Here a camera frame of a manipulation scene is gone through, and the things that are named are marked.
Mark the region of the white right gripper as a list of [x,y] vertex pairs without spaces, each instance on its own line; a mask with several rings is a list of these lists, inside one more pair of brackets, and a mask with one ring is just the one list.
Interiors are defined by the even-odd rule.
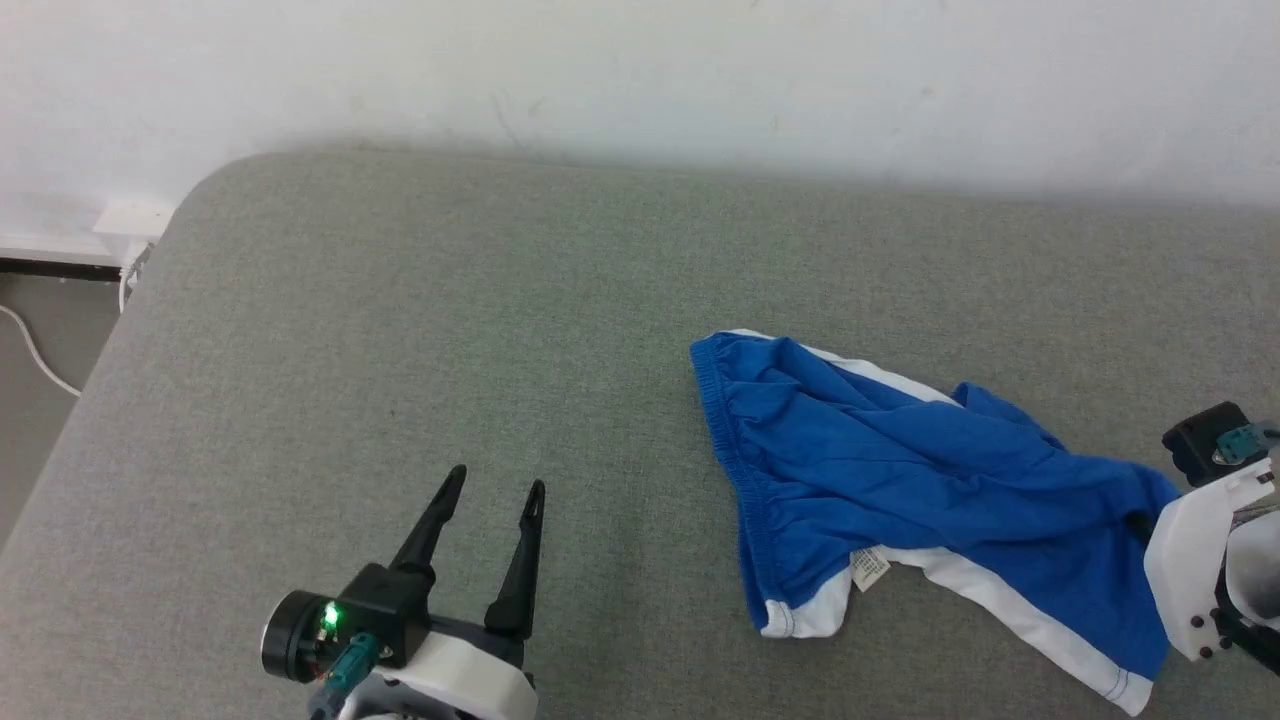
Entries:
[[1144,569],[1170,644],[1192,662],[1240,650],[1277,662],[1277,507],[1263,457],[1170,503]]

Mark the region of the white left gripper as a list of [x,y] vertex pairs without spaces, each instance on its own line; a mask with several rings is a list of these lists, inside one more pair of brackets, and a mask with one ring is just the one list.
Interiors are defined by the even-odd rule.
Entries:
[[[454,465],[404,538],[390,570],[435,583],[433,556],[444,525],[453,518],[467,477]],[[525,641],[532,635],[541,557],[547,487],[529,489],[518,519],[518,542],[495,600],[486,609],[486,628],[434,618],[413,659],[399,671],[406,689],[399,702],[404,719],[535,719],[538,691],[524,670]]]

